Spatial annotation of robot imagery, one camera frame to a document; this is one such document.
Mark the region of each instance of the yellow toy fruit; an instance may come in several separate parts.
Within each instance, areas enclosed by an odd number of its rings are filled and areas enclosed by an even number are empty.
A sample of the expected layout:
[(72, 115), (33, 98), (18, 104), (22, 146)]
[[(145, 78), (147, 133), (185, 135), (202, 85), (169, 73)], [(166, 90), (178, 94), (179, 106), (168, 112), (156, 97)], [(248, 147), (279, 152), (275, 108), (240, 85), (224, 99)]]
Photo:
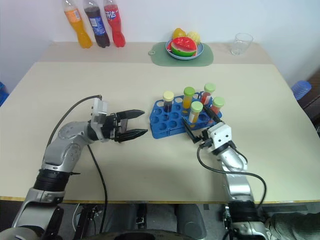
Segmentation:
[(200, 44), (200, 41), (201, 41), (201, 40), (200, 40), (200, 35), (199, 35), (199, 33), (195, 32), (195, 31), (191, 31), (191, 32), (189, 32), (186, 36), (189, 37), (189, 38), (191, 38), (193, 41), (195, 41), (195, 43), (196, 43), (197, 45)]
[(172, 39), (178, 38), (178, 37), (185, 37), (186, 32), (183, 31), (181, 28), (176, 28), (172, 33)]

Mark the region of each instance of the robotic arm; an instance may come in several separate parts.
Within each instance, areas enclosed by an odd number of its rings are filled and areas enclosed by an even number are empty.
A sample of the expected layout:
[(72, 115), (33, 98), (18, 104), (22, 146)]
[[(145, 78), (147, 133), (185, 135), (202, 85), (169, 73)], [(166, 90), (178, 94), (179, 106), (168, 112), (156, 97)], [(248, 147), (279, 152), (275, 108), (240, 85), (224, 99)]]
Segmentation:
[(58, 206), (65, 187), (84, 146), (100, 140), (124, 142), (145, 134), (147, 129), (127, 131), (129, 119), (144, 114), (128, 110), (107, 115), (107, 103), (95, 99), (89, 122), (70, 122), (58, 132), (44, 153), (41, 169), (16, 215), (12, 228), (0, 233), (2, 240), (54, 240), (58, 234), (63, 209)]
[[(197, 151), (200, 164), (213, 172), (224, 174), (224, 186), (228, 198), (224, 215), (225, 228), (230, 229), (238, 239), (268, 240), (265, 225), (259, 220), (246, 175), (259, 178), (266, 190), (265, 181), (260, 176), (247, 172), (247, 159), (236, 150), (232, 142), (231, 127), (222, 122), (210, 108), (204, 106), (203, 109), (216, 125), (203, 130), (201, 136), (194, 136), (187, 121), (184, 118), (182, 120), (193, 143), (203, 141)], [(222, 170), (211, 168), (201, 161), (200, 150), (205, 147), (208, 147), (208, 153), (215, 155), (221, 162)]]

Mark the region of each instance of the table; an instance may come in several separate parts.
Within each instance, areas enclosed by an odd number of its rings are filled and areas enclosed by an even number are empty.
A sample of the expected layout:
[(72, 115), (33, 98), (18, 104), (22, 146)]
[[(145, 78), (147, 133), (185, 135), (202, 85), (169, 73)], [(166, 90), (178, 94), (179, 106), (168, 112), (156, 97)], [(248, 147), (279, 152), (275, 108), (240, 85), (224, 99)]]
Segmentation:
[[(212, 43), (214, 62), (205, 67), (161, 67), (151, 63), (152, 43), (125, 48), (54, 43), (24, 76), (0, 108), (0, 199), (23, 201), (33, 186), (49, 135), (79, 99), (102, 94), (108, 112), (144, 110), (128, 128), (149, 128), (149, 115), (162, 93), (181, 95), (186, 86), (201, 91), (216, 84), (226, 104), (223, 120), (248, 158), (248, 171), (263, 177), (265, 201), (320, 201), (320, 139), (310, 120), (258, 44), (239, 57), (225, 44)], [(93, 101), (78, 106), (64, 121), (90, 119)], [(111, 203), (223, 203), (223, 176), (197, 161), (197, 144), (187, 134), (154, 139), (151, 130), (124, 143), (95, 142), (92, 150), (108, 187)], [(204, 162), (219, 167), (212, 154)], [(86, 148), (66, 187), (65, 202), (102, 203), (98, 172)], [(248, 177), (256, 202), (263, 186)]]

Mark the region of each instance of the green cap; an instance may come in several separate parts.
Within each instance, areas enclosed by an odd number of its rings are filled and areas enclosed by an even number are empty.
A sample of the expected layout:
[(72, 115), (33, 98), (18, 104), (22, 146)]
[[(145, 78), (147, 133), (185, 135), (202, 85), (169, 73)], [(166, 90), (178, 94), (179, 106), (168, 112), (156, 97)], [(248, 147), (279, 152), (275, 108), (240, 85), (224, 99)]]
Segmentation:
[(199, 101), (194, 101), (193, 103), (191, 103), (191, 111), (194, 113), (200, 113), (203, 107), (204, 106)]
[(184, 95), (190, 97), (193, 96), (195, 94), (196, 90), (192, 87), (192, 86), (187, 86), (184, 88)]
[(216, 96), (213, 99), (212, 105), (216, 106), (217, 108), (222, 108), (225, 105), (225, 99), (221, 96)]
[(166, 102), (171, 102), (174, 99), (175, 95), (172, 91), (165, 91), (163, 93), (163, 100)]
[(204, 85), (204, 91), (208, 93), (213, 93), (216, 90), (216, 85), (213, 83), (207, 83)]

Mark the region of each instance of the clear glass cup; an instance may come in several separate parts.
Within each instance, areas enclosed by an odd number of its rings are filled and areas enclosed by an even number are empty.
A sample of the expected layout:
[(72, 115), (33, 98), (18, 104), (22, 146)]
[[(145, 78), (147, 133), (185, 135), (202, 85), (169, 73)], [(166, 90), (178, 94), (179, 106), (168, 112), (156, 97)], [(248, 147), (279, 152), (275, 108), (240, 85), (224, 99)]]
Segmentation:
[(232, 55), (238, 56), (243, 54), (250, 46), (254, 38), (247, 33), (238, 33), (235, 35), (233, 44), (231, 46)]

